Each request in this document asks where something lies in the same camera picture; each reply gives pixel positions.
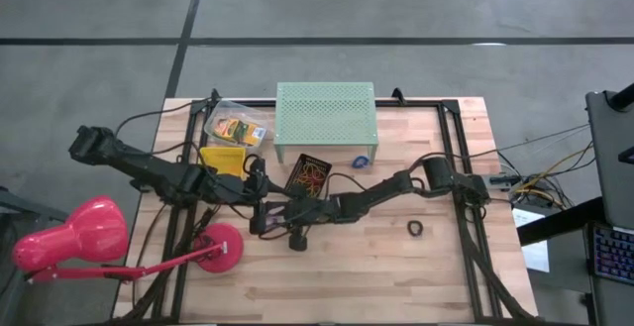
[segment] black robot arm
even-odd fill
[[[81,163],[110,165],[130,176],[131,184],[141,190],[154,189],[160,199],[170,205],[183,207],[202,200],[209,204],[253,206],[250,232],[267,234],[273,229],[290,233],[290,248],[306,249],[304,227],[334,223],[355,223],[370,209],[396,196],[415,193],[432,198],[458,193],[468,205],[483,205],[489,196],[479,175],[455,172],[444,158],[420,159],[405,170],[362,191],[343,192],[324,199],[307,197],[305,193],[287,192],[268,179],[264,159],[255,157],[247,180],[229,174],[217,174],[216,169],[197,163],[170,163],[142,152],[117,140],[107,128],[82,126],[69,149],[70,156]],[[423,167],[428,188],[412,172]],[[284,194],[290,199],[281,202],[262,202],[269,193]]]

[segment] rgb keyboard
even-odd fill
[[[595,275],[634,284],[634,234],[590,226]]]

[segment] black ring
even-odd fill
[[[423,235],[423,224],[415,220],[409,221],[407,222],[407,232],[409,232],[409,235],[412,237],[420,237]]]

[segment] pink lamp base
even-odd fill
[[[194,241],[194,249],[202,249],[213,243],[222,245],[220,253],[203,257],[196,262],[207,272],[226,272],[233,268],[242,257],[245,249],[240,231],[227,223],[214,223],[208,226]]]

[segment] concrete floor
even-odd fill
[[[189,0],[0,0],[0,38],[179,37]],[[634,0],[201,0],[193,37],[529,37],[633,36]],[[72,161],[81,124],[115,127],[158,109],[176,47],[0,46],[0,184],[71,211],[108,194],[134,219],[139,194],[108,167]],[[372,81],[377,95],[484,96],[499,147],[587,121],[583,95],[631,83],[634,47],[423,46],[189,48],[177,97],[272,97],[278,81]],[[158,119],[139,120],[123,139],[150,149]],[[584,131],[509,151],[523,173],[548,167],[589,141]],[[561,178],[569,197],[599,194],[594,167]],[[571,291],[534,277],[540,314],[583,322]],[[20,325],[105,320],[109,280],[31,287]]]

